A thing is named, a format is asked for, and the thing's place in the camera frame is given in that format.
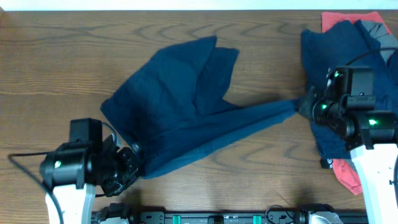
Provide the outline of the navy blue shorts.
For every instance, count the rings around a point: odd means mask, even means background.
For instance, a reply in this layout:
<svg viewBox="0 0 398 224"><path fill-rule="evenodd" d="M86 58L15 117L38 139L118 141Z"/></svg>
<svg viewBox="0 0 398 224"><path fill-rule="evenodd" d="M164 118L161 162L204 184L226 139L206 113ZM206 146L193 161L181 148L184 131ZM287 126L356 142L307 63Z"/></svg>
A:
<svg viewBox="0 0 398 224"><path fill-rule="evenodd" d="M145 179L200 160L281 123L295 100L240 107L224 100L238 58L215 36L158 50L101 105L101 112L139 156Z"/></svg>

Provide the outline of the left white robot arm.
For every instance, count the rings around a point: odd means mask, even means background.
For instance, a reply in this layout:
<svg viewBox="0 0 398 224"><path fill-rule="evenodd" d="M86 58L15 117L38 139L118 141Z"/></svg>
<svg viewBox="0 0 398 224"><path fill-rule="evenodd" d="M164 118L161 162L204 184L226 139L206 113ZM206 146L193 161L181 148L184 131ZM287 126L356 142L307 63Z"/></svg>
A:
<svg viewBox="0 0 398 224"><path fill-rule="evenodd" d="M113 135L102 140L76 140L48 153L40 165L50 223L134 223L129 207L112 203L93 211L96 189L115 197L141 177L139 160Z"/></svg>

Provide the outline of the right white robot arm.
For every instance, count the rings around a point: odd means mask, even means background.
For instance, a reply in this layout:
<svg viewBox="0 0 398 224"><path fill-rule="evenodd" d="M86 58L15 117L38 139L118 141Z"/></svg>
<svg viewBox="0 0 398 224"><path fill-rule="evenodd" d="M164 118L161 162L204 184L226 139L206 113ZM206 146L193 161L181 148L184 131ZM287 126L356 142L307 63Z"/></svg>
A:
<svg viewBox="0 0 398 224"><path fill-rule="evenodd" d="M397 223L397 116L375 110L376 99L311 87L298 104L310 121L345 141L357 170L369 223Z"/></svg>

